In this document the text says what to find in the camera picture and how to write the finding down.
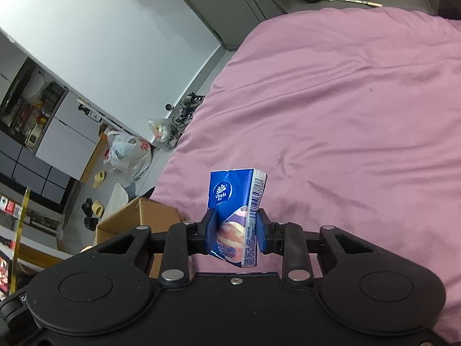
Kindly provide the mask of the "blue tissue pack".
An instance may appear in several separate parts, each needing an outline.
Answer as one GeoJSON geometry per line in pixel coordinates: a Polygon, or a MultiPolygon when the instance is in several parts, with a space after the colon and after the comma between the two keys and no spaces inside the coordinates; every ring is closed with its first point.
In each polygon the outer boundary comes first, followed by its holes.
{"type": "Polygon", "coordinates": [[[216,211],[211,256],[239,268],[257,265],[256,214],[267,174],[254,168],[210,173],[208,207],[216,211]]]}

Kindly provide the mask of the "cardboard box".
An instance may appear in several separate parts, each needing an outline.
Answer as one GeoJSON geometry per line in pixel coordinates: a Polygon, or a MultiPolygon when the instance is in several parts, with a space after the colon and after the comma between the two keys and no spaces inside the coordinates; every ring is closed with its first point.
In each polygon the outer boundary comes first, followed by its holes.
{"type": "Polygon", "coordinates": [[[186,285],[191,280],[188,225],[173,223],[155,232],[142,222],[142,214],[127,205],[97,226],[91,272],[109,280],[113,289],[127,291],[147,290],[155,283],[186,285]]]}

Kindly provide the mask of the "white towel on floor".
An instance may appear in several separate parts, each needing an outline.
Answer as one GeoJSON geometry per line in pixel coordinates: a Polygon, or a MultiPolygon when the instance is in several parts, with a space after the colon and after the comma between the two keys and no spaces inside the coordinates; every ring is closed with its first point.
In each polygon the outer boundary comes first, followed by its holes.
{"type": "Polygon", "coordinates": [[[116,183],[113,192],[105,206],[102,220],[105,220],[125,207],[129,202],[128,193],[121,184],[116,183]]]}

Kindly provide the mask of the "large white plastic bag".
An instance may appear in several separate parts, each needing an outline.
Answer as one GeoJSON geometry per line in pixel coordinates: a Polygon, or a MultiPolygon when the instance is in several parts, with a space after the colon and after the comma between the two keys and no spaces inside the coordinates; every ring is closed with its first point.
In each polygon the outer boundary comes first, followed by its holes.
{"type": "Polygon", "coordinates": [[[132,181],[139,180],[152,163],[152,147],[148,141],[118,130],[110,130],[107,141],[109,147],[103,157],[104,165],[132,181]]]}

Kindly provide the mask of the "small clear trash bag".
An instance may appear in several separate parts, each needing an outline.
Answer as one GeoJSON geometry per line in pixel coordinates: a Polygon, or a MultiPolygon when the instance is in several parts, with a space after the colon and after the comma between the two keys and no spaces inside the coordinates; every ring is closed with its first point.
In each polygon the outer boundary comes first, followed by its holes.
{"type": "Polygon", "coordinates": [[[176,147],[180,133],[168,119],[150,119],[148,127],[152,132],[152,144],[159,149],[171,150],[176,147]]]}

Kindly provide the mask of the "yellow slipper near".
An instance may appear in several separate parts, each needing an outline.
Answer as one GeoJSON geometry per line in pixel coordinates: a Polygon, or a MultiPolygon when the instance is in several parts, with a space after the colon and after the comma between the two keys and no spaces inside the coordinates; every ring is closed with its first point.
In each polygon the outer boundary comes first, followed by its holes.
{"type": "Polygon", "coordinates": [[[99,201],[95,201],[92,203],[91,210],[98,218],[102,218],[105,207],[99,201]]]}

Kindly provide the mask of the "yellow slipper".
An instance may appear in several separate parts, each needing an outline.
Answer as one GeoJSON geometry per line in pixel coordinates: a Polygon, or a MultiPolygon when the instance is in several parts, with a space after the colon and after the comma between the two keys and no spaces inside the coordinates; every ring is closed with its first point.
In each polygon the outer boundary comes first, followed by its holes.
{"type": "Polygon", "coordinates": [[[102,218],[105,207],[99,201],[95,201],[92,203],[91,210],[98,218],[102,218]]]}
{"type": "Polygon", "coordinates": [[[105,181],[105,178],[106,178],[106,171],[103,170],[103,171],[96,173],[94,176],[92,188],[93,189],[98,188],[105,181]]]}

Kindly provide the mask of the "black slipper pair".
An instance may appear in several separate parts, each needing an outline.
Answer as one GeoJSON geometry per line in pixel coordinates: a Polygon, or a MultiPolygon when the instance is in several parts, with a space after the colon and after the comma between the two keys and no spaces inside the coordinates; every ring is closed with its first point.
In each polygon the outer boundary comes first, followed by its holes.
{"type": "Polygon", "coordinates": [[[94,212],[92,210],[93,201],[91,198],[87,198],[85,203],[81,205],[81,209],[84,212],[84,226],[90,230],[95,231],[99,223],[99,219],[94,217],[94,212]]]}

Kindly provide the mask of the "yellow slipper far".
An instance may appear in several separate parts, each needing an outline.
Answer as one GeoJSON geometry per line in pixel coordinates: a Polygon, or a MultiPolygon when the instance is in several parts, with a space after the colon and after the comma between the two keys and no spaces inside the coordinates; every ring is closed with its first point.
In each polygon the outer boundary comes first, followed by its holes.
{"type": "Polygon", "coordinates": [[[94,176],[92,188],[93,189],[98,188],[105,181],[105,178],[106,178],[106,171],[103,170],[103,171],[96,173],[94,176]]]}

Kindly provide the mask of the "grey sneaker pair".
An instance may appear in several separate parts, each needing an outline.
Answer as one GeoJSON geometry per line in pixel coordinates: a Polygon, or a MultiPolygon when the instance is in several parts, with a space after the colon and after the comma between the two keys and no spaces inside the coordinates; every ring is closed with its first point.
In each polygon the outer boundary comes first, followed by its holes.
{"type": "Polygon", "coordinates": [[[197,95],[194,92],[187,94],[180,101],[180,111],[177,116],[173,117],[173,123],[178,128],[186,128],[193,119],[195,110],[200,107],[204,100],[204,95],[197,95]]]}

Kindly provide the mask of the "pink bed sheet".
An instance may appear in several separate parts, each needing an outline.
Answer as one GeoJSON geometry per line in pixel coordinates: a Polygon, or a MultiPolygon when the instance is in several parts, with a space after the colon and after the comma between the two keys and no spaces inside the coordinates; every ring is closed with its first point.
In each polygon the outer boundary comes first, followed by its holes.
{"type": "Polygon", "coordinates": [[[198,221],[215,170],[268,176],[262,207],[335,225],[436,273],[460,339],[460,22],[384,7],[278,16],[246,37],[162,171],[198,221]]]}

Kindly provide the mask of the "white kitchen cabinet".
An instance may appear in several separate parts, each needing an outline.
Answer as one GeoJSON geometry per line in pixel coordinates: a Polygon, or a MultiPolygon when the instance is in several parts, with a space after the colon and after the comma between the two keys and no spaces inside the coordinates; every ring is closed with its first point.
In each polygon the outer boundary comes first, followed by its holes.
{"type": "Polygon", "coordinates": [[[80,180],[100,141],[99,118],[74,92],[59,102],[36,150],[36,157],[80,180]]]}

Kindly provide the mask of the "white round table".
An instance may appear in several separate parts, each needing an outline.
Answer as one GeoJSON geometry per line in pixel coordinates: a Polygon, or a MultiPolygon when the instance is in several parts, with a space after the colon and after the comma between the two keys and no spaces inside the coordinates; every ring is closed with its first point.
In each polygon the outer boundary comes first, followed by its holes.
{"type": "Polygon", "coordinates": [[[14,216],[17,219],[17,228],[15,231],[15,237],[11,240],[7,246],[12,250],[11,259],[11,272],[9,273],[9,289],[8,294],[14,294],[17,289],[16,273],[18,268],[18,258],[20,254],[20,240],[22,237],[24,220],[27,215],[27,207],[30,200],[31,189],[28,187],[23,196],[21,205],[9,200],[5,196],[1,196],[1,211],[4,214],[14,216]]]}

